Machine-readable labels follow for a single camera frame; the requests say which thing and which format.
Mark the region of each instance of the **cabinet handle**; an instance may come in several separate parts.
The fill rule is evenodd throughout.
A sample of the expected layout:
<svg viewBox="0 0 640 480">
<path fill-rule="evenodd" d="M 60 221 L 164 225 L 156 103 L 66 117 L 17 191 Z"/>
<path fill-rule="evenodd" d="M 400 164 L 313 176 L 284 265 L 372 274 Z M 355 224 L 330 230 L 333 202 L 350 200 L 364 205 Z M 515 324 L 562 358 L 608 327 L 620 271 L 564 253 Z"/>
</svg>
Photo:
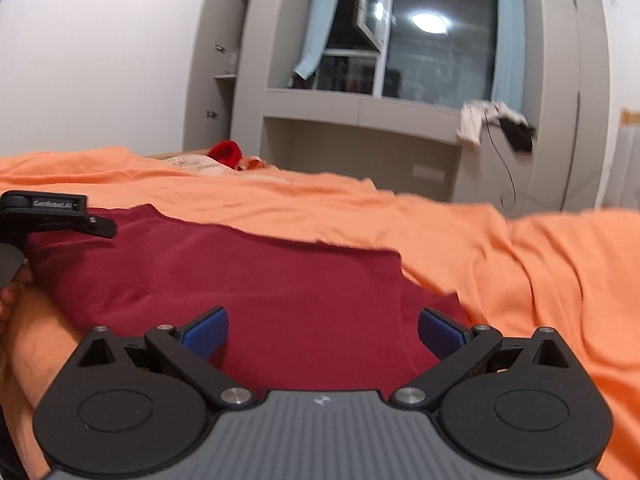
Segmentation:
<svg viewBox="0 0 640 480">
<path fill-rule="evenodd" d="M 581 112 L 582 112 L 582 92 L 578 91 L 578 107 L 575 112 L 574 146 L 571 150 L 571 159 L 569 161 L 569 175 L 566 178 L 566 186 L 564 186 L 564 194 L 562 195 L 560 211 L 564 211 L 564 205 L 566 204 L 566 201 L 569 195 L 569 184 L 571 183 L 571 174 L 574 172 L 575 148 L 578 144 L 578 134 L 580 134 L 580 113 Z"/>
</svg>

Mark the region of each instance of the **black cable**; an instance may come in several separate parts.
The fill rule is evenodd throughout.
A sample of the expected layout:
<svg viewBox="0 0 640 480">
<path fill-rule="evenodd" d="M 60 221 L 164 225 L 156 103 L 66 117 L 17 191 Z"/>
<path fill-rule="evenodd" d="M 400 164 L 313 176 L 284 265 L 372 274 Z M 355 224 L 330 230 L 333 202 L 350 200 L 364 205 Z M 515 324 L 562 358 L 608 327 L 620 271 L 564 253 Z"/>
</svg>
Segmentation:
<svg viewBox="0 0 640 480">
<path fill-rule="evenodd" d="M 498 150 L 498 147 L 495 145 L 494 142 L 494 138 L 491 135 L 491 128 L 489 128 L 489 120 L 486 114 L 486 111 L 484 112 L 484 121 L 485 121 L 485 125 L 486 125 L 486 132 L 489 134 L 489 140 L 491 141 L 491 144 L 494 147 L 495 153 L 497 153 L 497 155 L 500 157 L 500 160 L 502 161 L 502 164 L 504 165 L 505 170 L 507 170 L 507 173 L 509 174 L 509 180 L 511 181 L 511 189 L 513 190 L 513 205 L 510 208 L 505 208 L 504 206 L 504 195 L 505 193 L 507 193 L 507 191 L 503 192 L 498 198 L 500 199 L 500 205 L 502 206 L 502 209 L 505 212 L 511 212 L 513 211 L 513 209 L 516 207 L 516 204 L 518 203 L 518 192 L 516 191 L 516 186 L 513 182 L 513 177 L 511 176 L 511 170 L 509 169 L 509 165 L 507 164 L 507 161 L 504 160 L 504 157 L 502 156 L 502 154 L 500 153 L 500 151 Z M 580 194 L 580 192 L 585 189 L 591 182 L 593 182 L 596 178 L 601 178 L 602 174 L 605 171 L 610 171 L 612 169 L 613 165 L 610 164 L 608 166 L 603 166 L 601 168 L 598 168 L 597 170 L 592 171 L 578 186 L 575 187 L 574 190 L 572 190 L 572 192 L 567 192 L 563 195 L 564 200 L 572 200 L 574 199 L 576 196 L 578 196 Z M 530 194 L 526 194 L 526 193 L 521 193 L 520 196 L 522 198 L 524 198 L 525 200 L 530 201 L 533 205 L 537 205 L 539 207 L 550 207 L 555 205 L 558 202 L 558 199 L 556 200 L 549 200 L 548 202 L 545 202 L 543 200 L 539 200 L 534 196 L 531 196 Z"/>
<path fill-rule="evenodd" d="M 498 150 L 498 147 L 495 145 L 494 138 L 491 136 L 491 128 L 489 128 L 489 118 L 486 115 L 486 110 L 484 111 L 484 125 L 486 126 L 486 132 L 489 134 L 489 140 L 491 140 L 491 143 L 494 146 L 495 153 L 497 153 L 498 156 L 500 157 L 500 160 L 504 164 L 504 169 L 507 170 L 507 173 L 509 174 L 509 180 L 511 180 L 511 189 L 513 189 L 513 206 L 511 206 L 511 208 L 509 209 L 506 209 L 504 207 L 504 199 L 502 198 L 501 195 L 498 197 L 500 198 L 500 205 L 502 206 L 502 209 L 504 209 L 506 212 L 511 212 L 513 211 L 513 209 L 516 207 L 516 204 L 518 203 L 516 185 L 513 183 L 513 177 L 511 176 L 511 170 L 509 169 L 509 165 L 507 164 L 507 161 L 504 160 L 504 157 Z"/>
</svg>

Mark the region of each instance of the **ceiling light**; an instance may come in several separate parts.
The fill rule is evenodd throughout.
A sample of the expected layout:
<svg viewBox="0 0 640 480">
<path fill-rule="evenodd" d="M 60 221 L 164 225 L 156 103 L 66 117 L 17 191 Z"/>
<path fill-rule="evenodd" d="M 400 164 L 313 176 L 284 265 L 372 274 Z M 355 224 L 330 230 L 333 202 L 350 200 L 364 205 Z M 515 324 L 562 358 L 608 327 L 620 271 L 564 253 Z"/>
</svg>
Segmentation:
<svg viewBox="0 0 640 480">
<path fill-rule="evenodd" d="M 447 23 L 440 16 L 436 16 L 436 14 L 415 14 L 412 20 L 414 20 L 416 27 L 429 34 L 447 33 Z"/>
</svg>

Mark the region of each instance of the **white wall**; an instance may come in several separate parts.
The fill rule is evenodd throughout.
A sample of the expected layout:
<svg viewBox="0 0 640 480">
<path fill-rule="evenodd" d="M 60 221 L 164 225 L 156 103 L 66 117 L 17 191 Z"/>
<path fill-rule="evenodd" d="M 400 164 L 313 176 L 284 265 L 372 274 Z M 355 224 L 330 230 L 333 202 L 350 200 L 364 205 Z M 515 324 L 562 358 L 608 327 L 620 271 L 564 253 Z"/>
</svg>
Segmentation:
<svg viewBox="0 0 640 480">
<path fill-rule="evenodd" d="M 0 156 L 178 151 L 203 0 L 0 0 Z"/>
<path fill-rule="evenodd" d="M 621 108 L 640 110 L 640 0 L 602 1 L 607 20 L 611 69 L 609 132 L 603 166 L 610 168 L 618 138 Z M 598 204 L 602 202 L 608 181 L 609 172 L 606 171 L 600 185 Z"/>
</svg>

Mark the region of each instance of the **red cloth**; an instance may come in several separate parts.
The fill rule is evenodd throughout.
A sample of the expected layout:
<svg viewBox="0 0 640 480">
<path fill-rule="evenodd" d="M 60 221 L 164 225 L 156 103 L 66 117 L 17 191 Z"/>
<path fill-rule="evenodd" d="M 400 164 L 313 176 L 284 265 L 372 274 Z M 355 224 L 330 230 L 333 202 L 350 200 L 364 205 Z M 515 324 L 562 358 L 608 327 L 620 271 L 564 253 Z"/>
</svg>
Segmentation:
<svg viewBox="0 0 640 480">
<path fill-rule="evenodd" d="M 207 155 L 234 170 L 242 158 L 242 151 L 233 140 L 222 140 L 211 148 Z"/>
<path fill-rule="evenodd" d="M 167 218 L 153 206 L 96 210 L 113 240 L 33 235 L 36 281 L 82 330 L 122 336 L 180 326 L 224 306 L 230 319 L 214 363 L 261 394 L 272 388 L 385 395 L 436 363 L 420 343 L 420 311 L 468 323 L 456 295 L 407 280 L 400 256 L 247 234 Z"/>
</svg>

